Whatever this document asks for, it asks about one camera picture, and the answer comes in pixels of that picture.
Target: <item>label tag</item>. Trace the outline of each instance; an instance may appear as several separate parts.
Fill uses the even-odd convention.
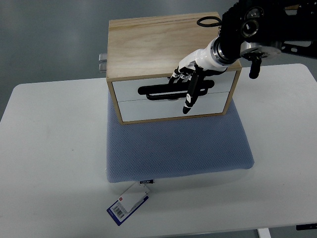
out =
[[[148,193],[149,189],[144,184],[136,182],[107,209],[107,212],[120,226],[149,198]]]
[[[140,181],[140,184],[143,184],[143,183],[154,183],[154,180],[151,179],[151,180],[143,180],[143,181]]]

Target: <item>white drawer front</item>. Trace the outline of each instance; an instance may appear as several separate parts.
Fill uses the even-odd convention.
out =
[[[185,98],[169,100],[137,100],[118,102],[123,121],[173,118],[222,113],[229,93],[212,93],[198,98],[188,114],[183,114]]]
[[[214,87],[209,89],[208,93],[229,92],[232,86],[234,75],[235,71],[231,71],[217,76],[206,77],[206,79],[212,79],[214,81]],[[168,79],[165,77],[117,81],[113,82],[112,84],[117,101],[125,102],[147,99],[145,95],[138,94],[139,87],[166,83],[168,83]]]

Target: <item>wooden box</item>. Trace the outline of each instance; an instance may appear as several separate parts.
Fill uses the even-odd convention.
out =
[[[178,63],[204,49],[217,37],[218,28],[196,21],[216,12],[112,20],[109,22],[107,83],[121,124],[224,115],[241,72],[236,61],[227,72],[210,77],[215,86],[200,96],[186,115],[185,98],[148,100],[141,86],[166,84]]]

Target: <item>robotic arm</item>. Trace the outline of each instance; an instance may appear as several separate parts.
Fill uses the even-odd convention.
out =
[[[296,14],[286,8],[298,5]],[[218,23],[219,36],[203,50],[196,50],[179,63],[169,84],[182,82],[188,77],[189,87],[183,113],[190,111],[196,102],[200,85],[206,76],[219,75],[237,59],[252,62],[250,78],[257,78],[263,58],[281,52],[317,59],[317,1],[315,0],[239,0]],[[285,41],[311,41],[309,47],[286,44]]]

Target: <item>gray floor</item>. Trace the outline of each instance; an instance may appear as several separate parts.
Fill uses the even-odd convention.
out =
[[[0,1],[0,118],[21,83],[104,77],[98,55],[107,52],[111,19],[217,11],[235,0],[3,0]],[[263,65],[303,63],[317,78],[313,59],[282,55]],[[242,60],[243,66],[249,62]],[[295,227],[270,229],[273,238],[315,238]],[[187,236],[257,238],[256,231]]]

